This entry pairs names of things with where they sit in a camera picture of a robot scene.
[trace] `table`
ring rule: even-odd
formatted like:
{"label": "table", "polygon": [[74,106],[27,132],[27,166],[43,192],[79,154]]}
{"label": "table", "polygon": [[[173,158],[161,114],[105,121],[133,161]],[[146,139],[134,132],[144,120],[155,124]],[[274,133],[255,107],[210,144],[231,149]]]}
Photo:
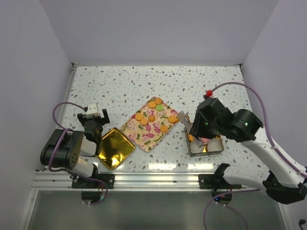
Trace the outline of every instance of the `table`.
{"label": "table", "polygon": [[[203,101],[205,91],[227,81],[243,82],[239,66],[78,67],[68,101],[82,106],[98,103],[99,109],[107,109],[110,124],[104,126],[105,134],[113,127],[120,128],[153,96],[161,97],[179,112],[189,112],[193,121],[196,107]],[[214,95],[232,112],[241,108],[251,110],[247,91],[242,86],[227,85],[214,92]],[[62,124],[83,130],[77,119],[80,112],[79,108],[68,105]],[[135,151],[112,172],[214,172],[221,163],[230,163],[237,166],[241,173],[259,177],[268,171],[251,151],[225,137],[222,154],[190,157],[183,128],[181,123],[176,124],[158,146],[148,153],[136,146]],[[111,172],[97,158],[83,158],[97,164],[99,172]]]}

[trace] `floral tray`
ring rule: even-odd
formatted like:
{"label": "floral tray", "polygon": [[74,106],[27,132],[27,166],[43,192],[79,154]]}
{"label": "floral tray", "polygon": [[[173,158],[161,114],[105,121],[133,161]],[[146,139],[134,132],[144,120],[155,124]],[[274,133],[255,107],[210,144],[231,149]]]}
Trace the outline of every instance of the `floral tray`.
{"label": "floral tray", "polygon": [[[178,115],[178,112],[162,102],[163,110],[157,111],[155,108],[148,107],[150,101],[154,101],[156,97],[150,99],[145,105],[143,105],[139,111],[137,111],[121,128],[120,130],[126,134],[135,144],[137,144],[145,152],[151,151],[157,143],[169,132],[169,130],[176,124],[168,121],[168,116]],[[142,113],[144,118],[150,115],[155,116],[155,121],[148,122],[147,125],[142,126],[140,121],[135,119],[137,113]],[[162,125],[168,127],[168,131],[163,133],[160,130]]]}

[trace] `black mounting bracket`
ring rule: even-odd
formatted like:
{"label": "black mounting bracket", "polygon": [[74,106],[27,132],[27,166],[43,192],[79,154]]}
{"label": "black mounting bracket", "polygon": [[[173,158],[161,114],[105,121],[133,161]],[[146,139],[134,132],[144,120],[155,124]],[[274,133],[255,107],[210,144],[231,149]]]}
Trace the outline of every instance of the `black mounting bracket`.
{"label": "black mounting bracket", "polygon": [[200,189],[213,189],[214,191],[218,189],[240,189],[242,185],[240,184],[229,184],[223,178],[224,171],[229,164],[222,163],[214,172],[214,174],[199,174],[198,183]]}
{"label": "black mounting bracket", "polygon": [[[70,176],[72,179],[72,188],[82,188],[82,189],[90,189],[90,188],[98,188],[99,182],[78,178],[74,175]],[[114,187],[114,181],[115,181],[115,175],[114,174],[97,174],[95,177],[97,180],[101,180],[107,184],[108,189],[113,189]]]}

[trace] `wall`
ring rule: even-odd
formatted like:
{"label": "wall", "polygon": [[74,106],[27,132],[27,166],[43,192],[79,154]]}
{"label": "wall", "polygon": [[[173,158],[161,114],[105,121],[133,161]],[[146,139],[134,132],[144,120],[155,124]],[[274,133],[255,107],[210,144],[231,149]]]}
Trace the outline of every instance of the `wall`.
{"label": "wall", "polygon": [[[280,0],[243,65],[245,82],[264,99],[273,137],[307,166],[307,1]],[[251,97],[254,110],[260,108]],[[307,200],[289,205],[298,228]]]}
{"label": "wall", "polygon": [[38,0],[1,1],[0,31],[0,223],[14,230],[71,69]]}
{"label": "wall", "polygon": [[87,65],[243,63],[278,0],[40,0]]}

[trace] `gray wall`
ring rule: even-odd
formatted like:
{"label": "gray wall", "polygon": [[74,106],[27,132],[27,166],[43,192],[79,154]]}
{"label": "gray wall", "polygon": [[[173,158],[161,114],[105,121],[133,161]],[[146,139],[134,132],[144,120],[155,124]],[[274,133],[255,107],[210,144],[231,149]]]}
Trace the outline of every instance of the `gray wall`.
{"label": "gray wall", "polygon": [[[243,65],[245,82],[264,99],[273,137],[304,166],[307,166],[306,12],[306,0],[280,0]],[[257,100],[251,97],[251,102],[260,113]],[[300,218],[307,219],[307,200],[289,207],[295,223]]]}
{"label": "gray wall", "polygon": [[17,229],[70,62],[38,0],[0,7],[0,223]]}
{"label": "gray wall", "polygon": [[278,0],[40,0],[72,62],[243,63]]}

